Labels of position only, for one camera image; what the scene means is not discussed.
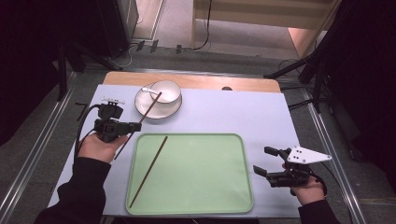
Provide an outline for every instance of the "hand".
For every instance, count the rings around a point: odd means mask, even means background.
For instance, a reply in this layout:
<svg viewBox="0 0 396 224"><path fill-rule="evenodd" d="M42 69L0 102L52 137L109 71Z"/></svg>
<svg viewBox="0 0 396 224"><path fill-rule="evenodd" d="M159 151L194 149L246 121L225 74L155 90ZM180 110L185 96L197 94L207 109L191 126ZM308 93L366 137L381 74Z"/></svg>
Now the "hand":
<svg viewBox="0 0 396 224"><path fill-rule="evenodd" d="M301 205L324 200L323 186L313 176L309 176L308 183L305 186L291 189Z"/></svg>
<svg viewBox="0 0 396 224"><path fill-rule="evenodd" d="M99 161L111 163L116 155L117 149L122 146L128 137L126 135L116 138L110 143L105 143L99 139L97 133L88 135L82 142L78 157L86 157Z"/></svg>

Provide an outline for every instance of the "white table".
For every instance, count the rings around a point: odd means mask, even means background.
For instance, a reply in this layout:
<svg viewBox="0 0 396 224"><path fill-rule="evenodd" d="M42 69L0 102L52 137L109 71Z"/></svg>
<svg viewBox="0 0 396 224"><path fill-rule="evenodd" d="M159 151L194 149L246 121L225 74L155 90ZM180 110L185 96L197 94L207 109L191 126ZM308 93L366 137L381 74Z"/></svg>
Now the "white table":
<svg viewBox="0 0 396 224"><path fill-rule="evenodd" d="M101 104L100 98L124 100L120 121L138 122L142 115L134 108L134 96L141 87L100 85L91 105ZM284 95L272 92L215 91L182 89L183 105L170 118L145 119L142 131L135 133L116 161L105 183L106 216L130 216L125 199L131 169L134 140L142 133L237 133L244 141L249 175L253 191L253 208L245 214L213 215L204 217L298 217L297 199L288 188L271 188L267 180L254 174L253 165L268 172L282 170L282 160L265 154L264 147L285 149L299 146ZM97 113L87 117L82 135L93 127ZM70 152L57 188L72 175L74 150ZM54 193L49 206L58 202Z"/></svg>

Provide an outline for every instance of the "black stand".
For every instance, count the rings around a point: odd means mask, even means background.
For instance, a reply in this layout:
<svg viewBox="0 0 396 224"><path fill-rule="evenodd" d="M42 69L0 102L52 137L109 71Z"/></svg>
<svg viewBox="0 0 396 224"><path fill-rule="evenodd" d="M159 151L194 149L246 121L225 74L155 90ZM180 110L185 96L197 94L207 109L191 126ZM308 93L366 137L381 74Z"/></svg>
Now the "black stand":
<svg viewBox="0 0 396 224"><path fill-rule="evenodd" d="M281 77L288 72L291 72L294 69L297 69L303 65L306 65L303 72L299 76L299 81L303 84L308 83L315 74L317 74L317 79L315 81L313 102L314 107L318 113L320 113L318 109L318 103L320 98L320 88L321 81L326 76L325 75L325 65L324 59L325 54L329 50L330 44L334 41L335 34L338 33L338 30L342 26L342 23L345 21L347 15L350 10L354 7L354 4L350 4L349 1L343 1L339 7L339 11L332 23L331 28L327 32L327 34L323 37L322 41L319 43L318 47L308 56L302 58L301 60L293 63L271 75L263 76L264 78L278 78Z"/></svg>
<svg viewBox="0 0 396 224"><path fill-rule="evenodd" d="M86 54L94 61L101 64L108 70L120 71L121 67L115 67L113 64L103 60L91 50L81 46L77 42L62 40L62 44L59 48L58 53L58 67L59 67L59 96L58 101L61 101L65 94L67 93L67 75L66 75L66 59L69 61L70 65L75 72L84 72L85 63L82 60L80 54Z"/></svg>

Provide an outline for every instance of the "chopstick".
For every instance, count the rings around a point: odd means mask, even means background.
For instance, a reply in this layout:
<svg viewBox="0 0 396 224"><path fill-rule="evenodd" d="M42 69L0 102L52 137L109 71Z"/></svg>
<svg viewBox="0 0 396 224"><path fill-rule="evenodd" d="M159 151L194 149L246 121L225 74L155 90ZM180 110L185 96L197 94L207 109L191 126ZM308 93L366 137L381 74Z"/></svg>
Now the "chopstick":
<svg viewBox="0 0 396 224"><path fill-rule="evenodd" d="M154 101L151 103L151 105L149 106L148 110L146 111L145 115L143 115L142 119L139 121L139 123L143 122L143 119L146 118L146 116L148 115L149 111L151 110L151 108L155 105L155 103L157 103L158 99L160 99L161 94L163 94L161 91L160 93L157 95L157 97L155 97ZM128 140L126 140L126 142L124 143L124 145L122 146L122 148L120 149L119 153L117 153L116 157L114 158L114 160L117 159L117 157L120 155L120 153L122 152L122 150L125 148L125 146L128 144L129 140L131 139L132 135L134 135L134 133L131 133L131 135L129 135Z"/></svg>
<svg viewBox="0 0 396 224"><path fill-rule="evenodd" d="M163 139L163 143L161 144L160 148L158 149L157 154L154 157L154 160L152 160L151 165L149 166L148 171L146 172L145 177L143 178L142 183L140 184L139 189L137 190L136 195L134 196L134 199L132 200L131 204L129 205L129 208L131 208L132 205L134 204L134 201L136 200L137 195L139 194L140 190L142 189L143 185L145 184L145 181L149 176L149 172L151 171L152 166L154 165L155 161L157 160L158 156L160 155L160 152L163 149L163 146L165 145L165 142L167 139L168 139L168 136L165 136L165 138Z"/></svg>
<svg viewBox="0 0 396 224"><path fill-rule="evenodd" d="M151 108L155 105L155 103L157 103L158 99L160 99L161 94L163 94L161 91L160 93L157 95L157 97L155 97L154 101L151 103L151 105L148 108L148 111L146 111L145 115L143 115L142 119L139 121L139 123L143 122L143 119L146 118L146 116L148 115L149 111L151 110Z"/></svg>

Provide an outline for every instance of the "black curtain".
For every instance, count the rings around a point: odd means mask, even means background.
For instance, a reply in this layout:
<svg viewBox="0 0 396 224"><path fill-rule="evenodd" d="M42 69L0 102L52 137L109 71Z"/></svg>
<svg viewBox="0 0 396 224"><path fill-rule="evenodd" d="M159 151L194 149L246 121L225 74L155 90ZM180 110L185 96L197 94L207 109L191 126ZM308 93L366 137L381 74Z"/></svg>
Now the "black curtain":
<svg viewBox="0 0 396 224"><path fill-rule="evenodd" d="M57 1L0 2L0 145L58 83L52 62L59 48L53 26L59 10Z"/></svg>
<svg viewBox="0 0 396 224"><path fill-rule="evenodd" d="M396 191L396 1L344 0L353 9L321 59L329 86L360 131L351 144Z"/></svg>

